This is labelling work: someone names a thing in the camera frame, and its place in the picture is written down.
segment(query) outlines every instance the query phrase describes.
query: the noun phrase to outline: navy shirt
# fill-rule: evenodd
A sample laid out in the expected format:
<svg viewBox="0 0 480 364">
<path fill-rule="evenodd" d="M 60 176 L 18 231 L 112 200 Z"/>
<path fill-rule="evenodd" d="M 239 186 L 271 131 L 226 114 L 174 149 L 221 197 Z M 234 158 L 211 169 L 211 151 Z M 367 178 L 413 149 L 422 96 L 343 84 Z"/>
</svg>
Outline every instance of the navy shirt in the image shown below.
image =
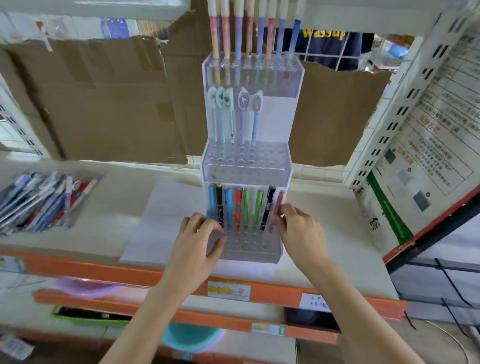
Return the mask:
<svg viewBox="0 0 480 364">
<path fill-rule="evenodd" d="M 264 42 L 267 40 L 267 28 L 264 31 Z M 295 52 L 304 53 L 307 50 L 308 39 L 312 35 L 308 53 L 319 54 L 332 54 L 340 55 L 343 46 L 344 56 L 360 56 L 362 35 L 363 33 L 346 33 L 334 30 L 312 30 L 312 29 L 300 29 L 297 44 L 295 46 Z M 286 28 L 283 38 L 282 51 L 288 51 L 290 47 L 290 40 L 292 38 L 292 29 Z M 274 49 L 276 50 L 276 38 L 274 43 Z M 334 57 L 320 57 L 320 56 L 308 56 L 306 61 L 317 62 L 323 66 L 335 69 L 339 58 Z M 339 71 L 353 71 L 358 68 L 358 59 L 355 58 L 342 58 L 338 66 Z"/>
</svg>

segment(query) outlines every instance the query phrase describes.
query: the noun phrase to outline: white paper sheet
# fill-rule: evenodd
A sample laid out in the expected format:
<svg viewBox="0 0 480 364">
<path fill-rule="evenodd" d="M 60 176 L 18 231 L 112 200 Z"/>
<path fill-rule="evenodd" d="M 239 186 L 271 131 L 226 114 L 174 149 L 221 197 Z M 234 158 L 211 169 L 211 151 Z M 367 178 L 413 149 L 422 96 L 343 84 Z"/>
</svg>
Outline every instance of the white paper sheet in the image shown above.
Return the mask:
<svg viewBox="0 0 480 364">
<path fill-rule="evenodd" d="M 182 219 L 195 212 L 205 213 L 205 206 L 200 187 L 158 179 L 120 261 L 163 269 Z M 212 275 L 264 281 L 274 277 L 275 268 L 276 264 L 220 260 Z"/>
</svg>

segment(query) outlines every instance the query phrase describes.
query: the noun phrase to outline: forearm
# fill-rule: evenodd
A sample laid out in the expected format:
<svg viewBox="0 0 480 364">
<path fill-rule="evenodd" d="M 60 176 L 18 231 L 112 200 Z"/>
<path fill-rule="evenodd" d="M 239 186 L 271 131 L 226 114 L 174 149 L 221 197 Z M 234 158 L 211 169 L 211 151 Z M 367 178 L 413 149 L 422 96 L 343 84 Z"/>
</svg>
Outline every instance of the forearm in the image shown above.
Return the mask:
<svg viewBox="0 0 480 364">
<path fill-rule="evenodd" d="M 311 265 L 305 269 L 304 274 L 332 310 L 357 360 L 367 359 L 369 363 L 424 363 L 380 317 L 335 263 L 327 260 Z"/>
<path fill-rule="evenodd" d="M 180 295 L 161 282 L 154 286 L 100 364 L 150 364 L 182 301 Z"/>
</svg>

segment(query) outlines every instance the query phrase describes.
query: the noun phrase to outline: acrylic pen display stand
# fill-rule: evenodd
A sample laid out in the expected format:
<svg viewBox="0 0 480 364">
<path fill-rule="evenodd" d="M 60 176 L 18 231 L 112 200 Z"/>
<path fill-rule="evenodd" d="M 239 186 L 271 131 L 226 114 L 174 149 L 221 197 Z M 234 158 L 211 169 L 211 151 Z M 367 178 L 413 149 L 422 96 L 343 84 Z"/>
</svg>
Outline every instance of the acrylic pen display stand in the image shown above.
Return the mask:
<svg viewBox="0 0 480 364">
<path fill-rule="evenodd" d="M 222 259 L 277 263 L 281 257 L 282 244 L 278 231 L 270 225 L 277 198 L 283 192 L 285 199 L 292 175 L 288 139 L 303 74 L 303 66 L 296 56 L 287 59 L 287 55 L 284 55 L 281 60 L 275 58 L 268 61 L 265 60 L 265 55 L 263 59 L 242 55 L 240 60 L 214 60 L 211 54 L 203 62 L 208 126 L 208 141 L 201 165 L 203 191 L 207 216 L 218 220 L 217 186 L 221 185 L 223 226 L 227 236 Z M 225 99 L 226 104 L 220 100 L 219 103 L 214 102 L 212 107 L 209 94 L 212 87 L 216 90 L 220 87 L 230 89 L 230 97 Z M 249 95 L 249 104 L 244 110 L 239 106 L 239 93 L 242 91 Z M 252 100 L 259 91 L 263 93 L 262 108 L 258 112 L 256 142 L 252 143 Z M 268 220 L 262 230 L 261 223 L 268 204 L 270 186 L 275 187 L 275 193 Z M 227 204 L 229 189 L 232 196 L 230 206 Z M 238 189 L 242 189 L 239 225 Z M 264 193 L 256 220 L 259 190 Z M 247 204 L 244 191 L 248 191 Z M 217 238 L 218 235 L 212 234 L 209 250 Z"/>
</svg>

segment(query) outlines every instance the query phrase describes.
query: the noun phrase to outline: black pen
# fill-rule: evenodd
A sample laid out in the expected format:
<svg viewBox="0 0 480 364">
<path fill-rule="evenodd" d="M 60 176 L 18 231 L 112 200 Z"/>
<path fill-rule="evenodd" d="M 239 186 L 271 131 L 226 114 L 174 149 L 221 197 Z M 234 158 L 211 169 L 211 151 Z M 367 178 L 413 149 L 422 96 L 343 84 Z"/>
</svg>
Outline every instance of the black pen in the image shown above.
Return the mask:
<svg viewBox="0 0 480 364">
<path fill-rule="evenodd" d="M 216 184 L 216 209 L 218 210 L 218 223 L 223 227 L 223 197 L 222 197 L 222 184 Z"/>
<path fill-rule="evenodd" d="M 270 207 L 272 206 L 273 195 L 275 193 L 276 187 L 270 186 L 267 192 L 267 205 L 265 206 L 264 217 L 262 218 L 262 223 L 260 224 L 260 230 L 265 230 L 265 226 L 267 225 L 268 214 L 270 213 Z"/>
</svg>

